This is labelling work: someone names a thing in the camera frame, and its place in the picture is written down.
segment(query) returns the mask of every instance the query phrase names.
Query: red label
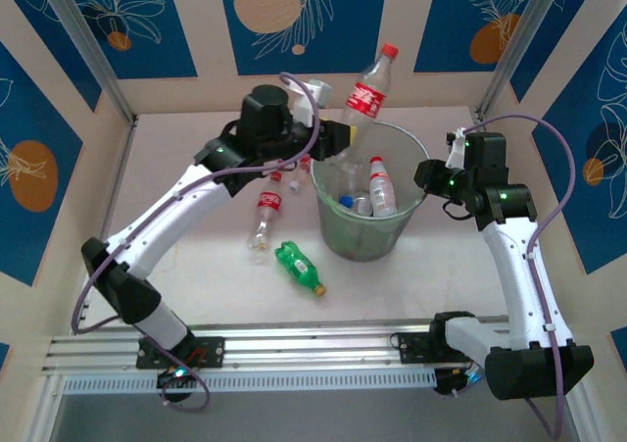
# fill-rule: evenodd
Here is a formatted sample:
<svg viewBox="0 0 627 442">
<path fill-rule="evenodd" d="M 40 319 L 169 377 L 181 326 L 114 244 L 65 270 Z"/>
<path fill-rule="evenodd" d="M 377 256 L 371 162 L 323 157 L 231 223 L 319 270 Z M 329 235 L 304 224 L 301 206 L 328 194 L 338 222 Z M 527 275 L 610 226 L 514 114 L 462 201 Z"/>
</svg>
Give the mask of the red label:
<svg viewBox="0 0 627 442">
<path fill-rule="evenodd" d="M 346 105 L 374 119 L 379 113 L 383 99 L 385 95 L 358 82 L 346 101 Z"/>
<path fill-rule="evenodd" d="M 281 196 L 274 192 L 262 192 L 259 196 L 258 207 L 271 207 L 278 212 L 281 207 Z"/>
</svg>

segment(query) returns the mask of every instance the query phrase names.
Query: red bottle cap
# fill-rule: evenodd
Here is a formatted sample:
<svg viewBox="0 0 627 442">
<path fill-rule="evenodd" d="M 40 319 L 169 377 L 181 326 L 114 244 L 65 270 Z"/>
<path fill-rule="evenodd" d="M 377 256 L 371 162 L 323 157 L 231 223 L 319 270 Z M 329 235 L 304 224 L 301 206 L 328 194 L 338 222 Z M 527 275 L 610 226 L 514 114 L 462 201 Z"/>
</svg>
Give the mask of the red bottle cap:
<svg viewBox="0 0 627 442">
<path fill-rule="evenodd" d="M 392 45 L 391 43 L 383 44 L 383 48 L 381 49 L 381 53 L 386 57 L 390 57 L 391 59 L 395 59 L 399 54 L 399 49 Z"/>
</svg>

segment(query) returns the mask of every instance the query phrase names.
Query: transparent plastic bin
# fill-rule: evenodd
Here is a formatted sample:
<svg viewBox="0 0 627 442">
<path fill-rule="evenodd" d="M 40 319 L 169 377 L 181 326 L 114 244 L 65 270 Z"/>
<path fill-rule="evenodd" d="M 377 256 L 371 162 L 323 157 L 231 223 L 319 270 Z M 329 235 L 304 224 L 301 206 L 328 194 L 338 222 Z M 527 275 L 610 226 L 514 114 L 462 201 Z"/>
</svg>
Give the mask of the transparent plastic bin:
<svg viewBox="0 0 627 442">
<path fill-rule="evenodd" d="M 340 195 L 339 168 L 313 162 L 312 178 L 317 193 L 322 237 L 337 255 L 352 261 L 374 261 L 388 254 L 396 244 L 415 209 L 426 194 L 415 185 L 418 163 L 429 155 L 422 143 L 401 127 L 376 122 L 358 130 L 346 161 L 362 163 L 364 191 L 369 184 L 369 161 L 381 156 L 394 184 L 399 212 L 384 219 L 362 217 L 337 203 Z"/>
</svg>

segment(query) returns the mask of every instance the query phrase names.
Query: metal post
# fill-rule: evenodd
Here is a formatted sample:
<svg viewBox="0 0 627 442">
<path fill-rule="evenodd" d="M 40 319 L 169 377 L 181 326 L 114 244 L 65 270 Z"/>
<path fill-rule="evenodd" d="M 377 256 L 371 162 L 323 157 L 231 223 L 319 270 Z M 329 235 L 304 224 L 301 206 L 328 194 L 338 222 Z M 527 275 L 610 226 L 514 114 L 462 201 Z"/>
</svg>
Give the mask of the metal post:
<svg viewBox="0 0 627 442">
<path fill-rule="evenodd" d="M 540 27 L 542 20 L 551 8 L 553 1 L 554 0 L 529 0 L 529 4 L 527 4 L 527 7 L 522 13 L 520 22 L 516 26 L 516 30 L 509 40 L 505 52 L 503 52 L 501 59 L 497 63 L 497 67 L 492 73 L 492 79 L 488 85 L 488 89 L 477 108 L 477 115 L 481 120 L 489 113 L 494 102 L 501 94 L 501 91 L 511 79 L 516 68 L 518 68 L 520 60 L 522 60 L 538 27 Z"/>
<path fill-rule="evenodd" d="M 118 86 L 116 74 L 74 0 L 48 0 L 48 2 L 100 87 L 109 95 L 120 116 L 131 126 L 133 114 Z"/>
</svg>

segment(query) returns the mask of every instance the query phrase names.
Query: enclosure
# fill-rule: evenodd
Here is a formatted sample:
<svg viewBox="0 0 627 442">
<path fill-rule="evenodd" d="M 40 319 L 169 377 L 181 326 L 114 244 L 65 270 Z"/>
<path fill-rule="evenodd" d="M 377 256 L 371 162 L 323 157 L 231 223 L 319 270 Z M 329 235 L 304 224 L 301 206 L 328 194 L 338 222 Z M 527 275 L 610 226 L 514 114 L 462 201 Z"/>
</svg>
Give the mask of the enclosure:
<svg viewBox="0 0 627 442">
<path fill-rule="evenodd" d="M 338 120 L 384 42 L 400 54 L 378 120 L 432 159 L 447 159 L 447 132 L 510 113 L 568 141 L 573 195 L 541 244 L 561 313 L 595 364 L 566 395 L 560 440 L 624 438 L 627 0 L 0 0 L 0 11 L 2 441 L 547 437 L 523 402 L 500 402 L 485 383 L 437 395 L 434 368 L 402 364 L 390 340 L 449 311 L 508 330 L 476 224 L 451 221 L 435 196 L 390 254 L 356 263 L 324 244 L 311 185 L 285 193 L 273 244 L 307 252 L 323 300 L 274 258 L 246 255 L 264 180 L 181 237 L 148 278 L 194 333 L 225 338 L 221 368 L 202 370 L 205 413 L 161 405 L 157 372 L 135 368 L 139 333 L 121 320 L 70 333 L 87 238 L 133 223 L 239 118 L 253 87 L 282 86 L 280 72 L 330 84 L 321 115 Z M 487 130 L 506 136 L 509 182 L 529 187 L 544 219 L 568 183 L 560 145 L 526 120 Z M 92 291 L 81 326 L 113 314 Z M 554 398 L 541 407 L 551 420 Z"/>
</svg>

